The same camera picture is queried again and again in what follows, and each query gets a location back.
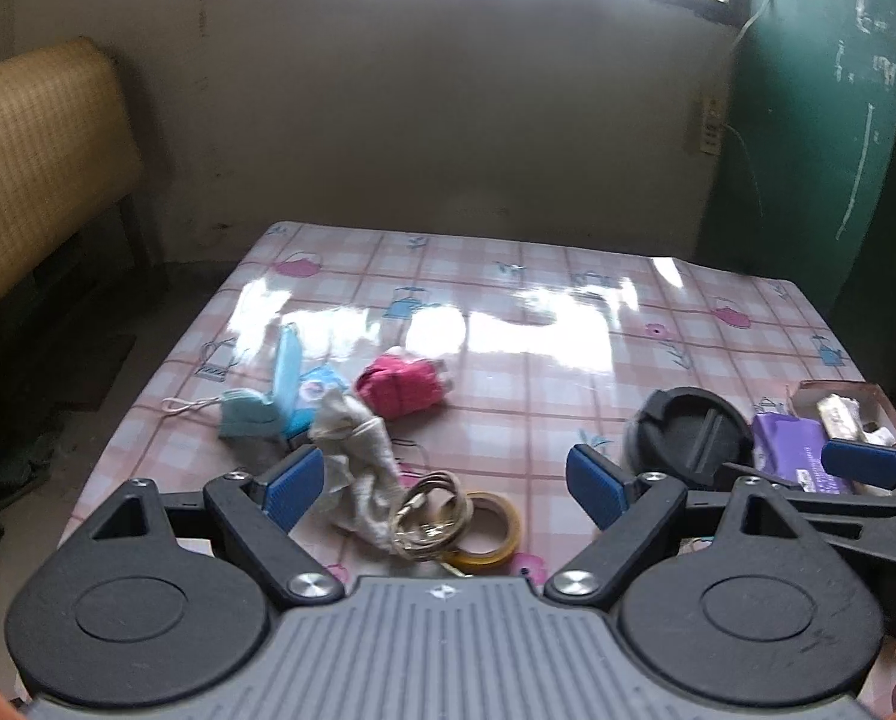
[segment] open box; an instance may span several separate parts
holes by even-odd
[[[823,381],[811,379],[801,382],[787,398],[787,408],[792,415],[804,419],[821,421],[817,410],[819,400],[831,394],[852,398],[858,401],[861,409],[862,424],[873,422],[878,427],[886,427],[896,441],[896,410],[888,400],[885,391],[877,384],[869,382]],[[852,483],[856,493],[873,495],[890,495],[889,490],[882,490],[871,485]]]

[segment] electrical outlet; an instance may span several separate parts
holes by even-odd
[[[718,98],[701,98],[701,152],[717,157],[723,135],[723,103]]]

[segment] black round container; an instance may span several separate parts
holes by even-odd
[[[754,440],[733,405],[707,389],[656,389],[624,433],[635,473],[662,471],[691,488],[713,488],[725,463],[751,466]]]

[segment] gray ribbed plate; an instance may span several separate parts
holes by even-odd
[[[131,716],[723,720],[755,713],[696,704],[661,688],[627,660],[602,615],[547,604],[522,579],[365,578],[335,605],[287,613],[260,653],[226,683]],[[775,720],[869,717],[847,697],[770,714]],[[28,715],[90,716],[47,701],[33,704]]]

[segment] white cloth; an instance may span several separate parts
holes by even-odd
[[[321,450],[325,484],[315,509],[339,528],[392,552],[389,513],[402,493],[384,420],[350,392],[325,392],[308,435]]]

